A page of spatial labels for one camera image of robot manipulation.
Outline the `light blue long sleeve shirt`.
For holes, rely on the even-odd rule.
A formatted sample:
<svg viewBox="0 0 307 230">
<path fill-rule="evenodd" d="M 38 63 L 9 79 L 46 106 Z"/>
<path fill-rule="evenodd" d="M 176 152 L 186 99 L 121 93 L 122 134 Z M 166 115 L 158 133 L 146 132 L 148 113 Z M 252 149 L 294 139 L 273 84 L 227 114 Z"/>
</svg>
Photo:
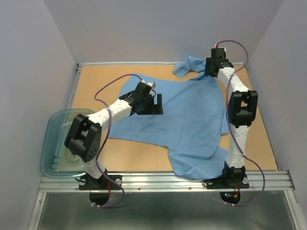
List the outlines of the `light blue long sleeve shirt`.
<svg viewBox="0 0 307 230">
<path fill-rule="evenodd" d="M 173 72 L 179 81 L 155 80 L 164 113 L 121 119 L 111 126 L 110 137 L 167 147 L 174 173 L 185 179 L 219 177 L 228 155 L 219 142 L 228 126 L 220 86 L 204 70 L 205 61 L 196 57 L 176 64 Z M 189 71 L 198 76 L 182 81 Z"/>
</svg>

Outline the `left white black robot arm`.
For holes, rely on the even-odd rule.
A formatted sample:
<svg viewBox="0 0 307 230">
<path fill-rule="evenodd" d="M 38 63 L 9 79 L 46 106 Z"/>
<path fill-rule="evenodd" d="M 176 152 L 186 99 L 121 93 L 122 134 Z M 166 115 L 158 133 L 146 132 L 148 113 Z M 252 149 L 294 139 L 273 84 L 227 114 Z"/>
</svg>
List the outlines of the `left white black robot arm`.
<svg viewBox="0 0 307 230">
<path fill-rule="evenodd" d="M 135 90 L 120 96 L 104 109 L 90 114 L 74 117 L 64 141 L 64 146 L 85 168 L 79 176 L 79 189 L 100 190 L 110 187 L 106 168 L 99 162 L 99 154 L 105 145 L 101 141 L 103 131 L 110 131 L 117 121 L 137 115 L 163 115 L 162 96 L 155 92 L 154 82 L 141 80 Z"/>
</svg>

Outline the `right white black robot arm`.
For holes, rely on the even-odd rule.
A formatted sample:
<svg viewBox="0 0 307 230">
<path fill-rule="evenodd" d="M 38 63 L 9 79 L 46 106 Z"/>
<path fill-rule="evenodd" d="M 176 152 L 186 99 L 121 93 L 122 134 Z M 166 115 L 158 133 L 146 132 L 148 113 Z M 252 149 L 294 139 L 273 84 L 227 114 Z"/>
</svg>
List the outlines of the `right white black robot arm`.
<svg viewBox="0 0 307 230">
<path fill-rule="evenodd" d="M 228 156 L 221 176 L 204 181 L 208 189 L 249 188 L 244 151 L 247 134 L 256 118 L 258 93 L 250 90 L 235 73 L 224 47 L 211 49 L 205 76 L 216 77 L 226 87 L 226 120 L 231 134 Z"/>
</svg>

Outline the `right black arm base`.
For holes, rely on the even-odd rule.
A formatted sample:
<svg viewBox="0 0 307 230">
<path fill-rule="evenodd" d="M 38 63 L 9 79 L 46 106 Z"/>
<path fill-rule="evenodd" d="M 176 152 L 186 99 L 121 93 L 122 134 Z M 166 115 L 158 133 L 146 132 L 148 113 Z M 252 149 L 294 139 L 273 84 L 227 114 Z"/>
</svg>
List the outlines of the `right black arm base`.
<svg viewBox="0 0 307 230">
<path fill-rule="evenodd" d="M 249 188 L 249 183 L 247 176 L 244 177 L 229 177 L 223 178 L 218 177 L 210 180 L 204 180 L 203 185 L 208 189 L 247 189 Z"/>
</svg>

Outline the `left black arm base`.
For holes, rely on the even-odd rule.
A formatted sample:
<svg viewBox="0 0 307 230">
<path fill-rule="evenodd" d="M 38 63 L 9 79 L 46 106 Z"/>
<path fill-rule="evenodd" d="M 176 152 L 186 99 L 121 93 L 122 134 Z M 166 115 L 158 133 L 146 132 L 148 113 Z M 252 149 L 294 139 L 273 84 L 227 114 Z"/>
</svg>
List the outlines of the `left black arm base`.
<svg viewBox="0 0 307 230">
<path fill-rule="evenodd" d="M 120 190 L 118 183 L 114 184 L 104 176 L 101 176 L 99 179 L 95 179 L 86 174 L 81 176 L 80 179 L 76 179 L 76 181 L 79 182 L 79 190 Z"/>
</svg>

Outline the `clear blue plastic bin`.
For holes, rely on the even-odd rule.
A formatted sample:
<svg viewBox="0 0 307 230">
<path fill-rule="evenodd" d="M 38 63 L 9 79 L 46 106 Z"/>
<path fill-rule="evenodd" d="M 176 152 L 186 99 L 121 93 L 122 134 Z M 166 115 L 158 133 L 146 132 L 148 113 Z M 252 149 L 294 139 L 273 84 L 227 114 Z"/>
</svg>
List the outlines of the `clear blue plastic bin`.
<svg viewBox="0 0 307 230">
<path fill-rule="evenodd" d="M 47 124 L 41 161 L 41 173 L 50 179 L 69 179 L 85 174 L 79 160 L 64 146 L 64 141 L 78 114 L 90 115 L 90 109 L 64 109 L 53 114 Z"/>
</svg>

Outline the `aluminium front rail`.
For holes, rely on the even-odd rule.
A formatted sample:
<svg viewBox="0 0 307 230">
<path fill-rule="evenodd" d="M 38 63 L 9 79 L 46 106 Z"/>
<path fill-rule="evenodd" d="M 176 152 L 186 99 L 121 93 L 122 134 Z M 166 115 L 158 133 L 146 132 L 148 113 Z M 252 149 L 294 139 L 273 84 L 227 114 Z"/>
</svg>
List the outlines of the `aluminium front rail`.
<svg viewBox="0 0 307 230">
<path fill-rule="evenodd" d="M 137 192 L 211 192 L 202 181 L 189 181 L 172 172 L 121 173 L 121 186 L 126 193 Z M 287 171 L 265 171 L 265 191 L 294 191 L 291 175 Z M 72 179 L 49 179 L 42 177 L 39 192 L 81 192 L 79 183 Z"/>
</svg>

